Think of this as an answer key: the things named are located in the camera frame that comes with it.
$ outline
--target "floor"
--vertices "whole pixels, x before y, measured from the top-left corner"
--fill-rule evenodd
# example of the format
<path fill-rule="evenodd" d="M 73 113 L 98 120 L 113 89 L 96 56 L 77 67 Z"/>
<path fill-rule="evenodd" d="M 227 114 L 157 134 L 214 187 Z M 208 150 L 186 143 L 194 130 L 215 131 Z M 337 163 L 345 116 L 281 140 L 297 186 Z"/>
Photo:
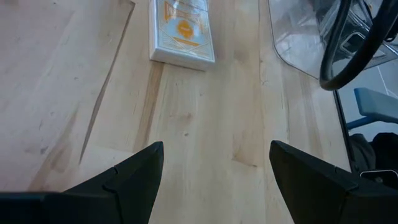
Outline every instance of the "floor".
<path fill-rule="evenodd" d="M 149 60 L 147 0 L 1 1 L 0 189 L 62 191 L 163 141 L 150 223 L 292 223 L 270 142 L 349 170 L 333 94 L 277 56 L 268 1 L 209 5 L 199 72 Z"/>
<path fill-rule="evenodd" d="M 355 88 L 366 87 L 370 90 L 378 91 L 398 99 L 397 68 L 398 60 L 393 60 L 380 66 L 367 69 L 361 72 L 352 82 L 339 90 L 341 105 L 347 123 L 363 117 L 360 115 L 356 103 L 354 95 Z M 355 128 L 349 132 L 350 135 L 356 133 L 363 134 L 368 141 L 372 141 L 378 133 L 398 134 L 398 124 L 378 121 Z"/>

